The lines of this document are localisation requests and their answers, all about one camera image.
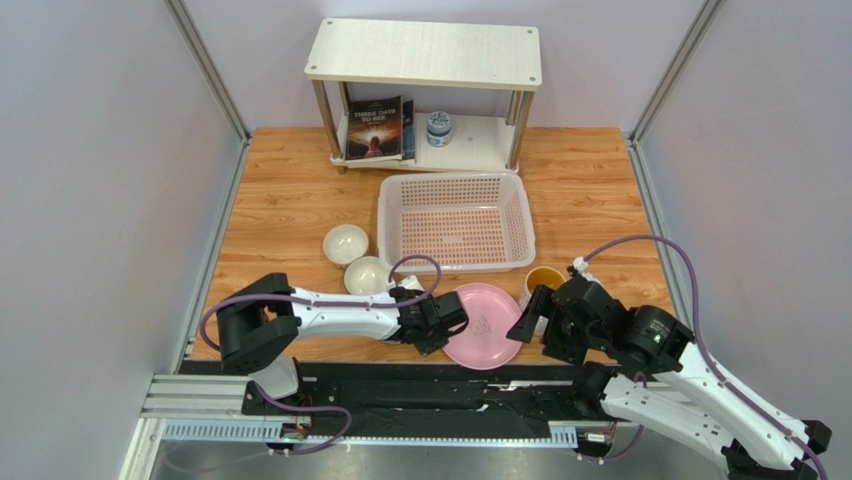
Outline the pink plastic plate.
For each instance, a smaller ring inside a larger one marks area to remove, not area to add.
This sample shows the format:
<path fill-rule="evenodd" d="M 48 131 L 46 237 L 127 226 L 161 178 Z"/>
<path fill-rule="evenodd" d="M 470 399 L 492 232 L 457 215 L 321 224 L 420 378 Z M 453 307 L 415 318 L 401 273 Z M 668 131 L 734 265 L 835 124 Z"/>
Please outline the pink plastic plate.
<path fill-rule="evenodd" d="M 511 361 L 522 344 L 507 337 L 521 311 L 504 290 L 485 283 L 455 289 L 468 316 L 464 332 L 453 336 L 443 351 L 455 363 L 472 370 L 492 370 Z"/>

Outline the patterned mug yellow interior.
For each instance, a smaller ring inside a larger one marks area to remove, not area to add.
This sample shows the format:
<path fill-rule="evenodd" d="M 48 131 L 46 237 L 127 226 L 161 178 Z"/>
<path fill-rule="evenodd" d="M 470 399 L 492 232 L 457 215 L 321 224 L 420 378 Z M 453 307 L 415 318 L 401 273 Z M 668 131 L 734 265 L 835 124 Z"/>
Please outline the patterned mug yellow interior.
<path fill-rule="evenodd" d="M 531 269 L 526 274 L 522 284 L 521 295 L 518 299 L 519 309 L 523 311 L 527 307 L 536 287 L 544 285 L 552 290 L 557 290 L 565 282 L 565 276 L 555 268 L 539 266 Z"/>

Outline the white bowl black exterior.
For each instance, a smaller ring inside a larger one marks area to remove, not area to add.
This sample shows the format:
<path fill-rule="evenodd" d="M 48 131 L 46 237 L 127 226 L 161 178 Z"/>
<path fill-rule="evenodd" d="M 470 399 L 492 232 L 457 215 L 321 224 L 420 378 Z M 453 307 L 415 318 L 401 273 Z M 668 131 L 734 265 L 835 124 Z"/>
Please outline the white bowl black exterior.
<path fill-rule="evenodd" d="M 392 288 L 390 269 L 374 256 L 364 256 L 349 264 L 344 272 L 344 287 L 351 295 L 373 295 Z"/>

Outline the white bowl yellow rim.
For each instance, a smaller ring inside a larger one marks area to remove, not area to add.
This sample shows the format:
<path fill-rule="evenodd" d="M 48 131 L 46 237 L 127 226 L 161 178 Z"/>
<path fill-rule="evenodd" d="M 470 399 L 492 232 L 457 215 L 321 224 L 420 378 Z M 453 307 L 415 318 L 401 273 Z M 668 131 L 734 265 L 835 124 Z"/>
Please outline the white bowl yellow rim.
<path fill-rule="evenodd" d="M 326 234 L 322 249 L 330 262 L 345 269 L 353 261 L 367 254 L 369 238 L 362 228 L 352 224 L 342 224 L 332 228 Z"/>

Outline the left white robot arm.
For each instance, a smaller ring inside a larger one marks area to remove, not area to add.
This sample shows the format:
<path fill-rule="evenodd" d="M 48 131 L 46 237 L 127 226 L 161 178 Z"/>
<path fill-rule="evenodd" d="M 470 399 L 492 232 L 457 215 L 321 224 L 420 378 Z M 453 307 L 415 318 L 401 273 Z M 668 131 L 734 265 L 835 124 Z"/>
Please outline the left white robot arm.
<path fill-rule="evenodd" d="M 456 292 L 433 295 L 416 277 L 389 280 L 378 293 L 318 293 L 268 274 L 214 305 L 220 365 L 226 375 L 248 376 L 274 399 L 297 393 L 301 376 L 286 354 L 299 339 L 364 337 L 413 346 L 422 356 L 464 332 L 469 318 Z"/>

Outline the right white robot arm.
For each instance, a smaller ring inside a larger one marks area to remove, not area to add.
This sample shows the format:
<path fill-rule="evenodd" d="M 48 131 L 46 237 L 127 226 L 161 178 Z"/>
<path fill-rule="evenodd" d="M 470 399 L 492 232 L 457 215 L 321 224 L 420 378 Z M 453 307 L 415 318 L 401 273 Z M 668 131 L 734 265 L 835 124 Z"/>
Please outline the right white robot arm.
<path fill-rule="evenodd" d="M 819 462 L 832 431 L 783 413 L 702 350 L 667 311 L 626 308 L 597 282 L 574 276 L 535 289 L 511 340 L 528 343 L 545 322 L 543 354 L 577 362 L 587 350 L 615 367 L 588 362 L 571 382 L 571 405 L 587 418 L 628 420 L 711 460 L 731 479 L 823 479 Z"/>

